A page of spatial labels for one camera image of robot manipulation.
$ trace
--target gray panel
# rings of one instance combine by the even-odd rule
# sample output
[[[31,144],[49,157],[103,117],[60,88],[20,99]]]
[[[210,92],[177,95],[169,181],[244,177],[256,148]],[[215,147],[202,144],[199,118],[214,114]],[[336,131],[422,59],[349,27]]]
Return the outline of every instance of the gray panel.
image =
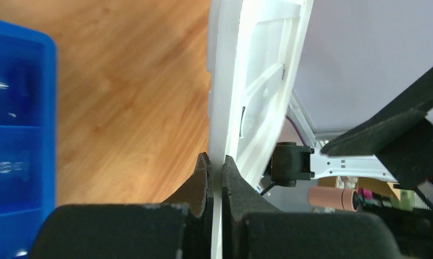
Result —
[[[432,66],[433,1],[315,0],[294,91],[315,133],[348,130]]]

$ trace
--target wooden table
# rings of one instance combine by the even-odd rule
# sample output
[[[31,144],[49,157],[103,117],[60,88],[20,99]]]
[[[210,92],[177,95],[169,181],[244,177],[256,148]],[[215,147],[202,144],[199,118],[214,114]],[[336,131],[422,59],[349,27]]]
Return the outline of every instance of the wooden table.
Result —
[[[0,0],[59,48],[58,204],[160,202],[207,150],[209,0]]]

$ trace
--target blue plastic container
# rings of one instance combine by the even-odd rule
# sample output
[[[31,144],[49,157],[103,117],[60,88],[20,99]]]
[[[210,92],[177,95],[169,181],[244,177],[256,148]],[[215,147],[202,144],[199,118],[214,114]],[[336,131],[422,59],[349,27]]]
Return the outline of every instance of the blue plastic container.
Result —
[[[55,207],[56,46],[0,21],[0,258],[23,258]]]

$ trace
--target black cable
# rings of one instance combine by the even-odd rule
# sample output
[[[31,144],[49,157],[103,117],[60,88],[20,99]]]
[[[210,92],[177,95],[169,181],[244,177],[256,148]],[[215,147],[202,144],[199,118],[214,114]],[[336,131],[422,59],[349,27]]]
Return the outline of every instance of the black cable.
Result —
[[[272,188],[273,188],[274,186],[276,186],[276,185],[277,185],[277,183],[275,183],[275,182],[271,182],[270,185],[267,186],[266,189],[264,189],[264,190],[261,192],[261,196],[265,195],[268,191],[270,191],[270,189],[272,189]]]

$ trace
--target wooden tabletop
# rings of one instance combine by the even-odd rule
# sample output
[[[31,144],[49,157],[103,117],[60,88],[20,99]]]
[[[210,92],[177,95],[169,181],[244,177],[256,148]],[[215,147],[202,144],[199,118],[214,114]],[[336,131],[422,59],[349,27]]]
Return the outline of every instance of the wooden tabletop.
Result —
[[[58,204],[160,202],[207,150],[209,0],[0,0],[58,46]]]

